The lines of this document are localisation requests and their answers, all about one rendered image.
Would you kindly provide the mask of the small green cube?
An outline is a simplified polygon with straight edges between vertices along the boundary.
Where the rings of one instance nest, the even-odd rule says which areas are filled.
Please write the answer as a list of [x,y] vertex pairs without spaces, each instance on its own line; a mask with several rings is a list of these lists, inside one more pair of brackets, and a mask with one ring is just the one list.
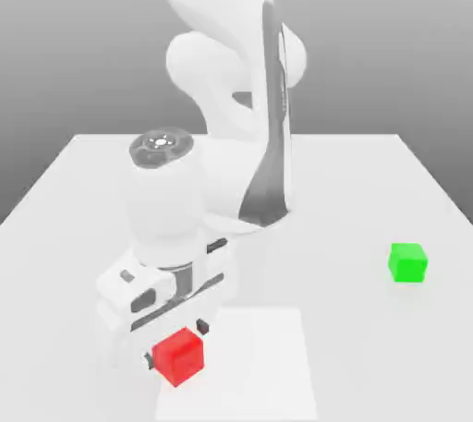
[[395,282],[422,283],[428,262],[421,244],[392,243],[388,268]]

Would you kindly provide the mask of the small red cube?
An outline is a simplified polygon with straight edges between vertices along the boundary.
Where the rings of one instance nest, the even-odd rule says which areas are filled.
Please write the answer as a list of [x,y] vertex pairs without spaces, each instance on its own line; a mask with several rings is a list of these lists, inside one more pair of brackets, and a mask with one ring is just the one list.
[[174,387],[204,368],[203,341],[184,327],[152,348],[155,369]]

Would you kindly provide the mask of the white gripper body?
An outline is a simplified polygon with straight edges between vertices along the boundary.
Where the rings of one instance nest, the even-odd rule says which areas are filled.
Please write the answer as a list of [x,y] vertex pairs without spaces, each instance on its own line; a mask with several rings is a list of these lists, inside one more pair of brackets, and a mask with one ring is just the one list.
[[196,320],[211,323],[237,292],[233,252],[207,252],[195,263],[164,269],[141,265],[132,253],[109,268],[109,362],[144,355]]

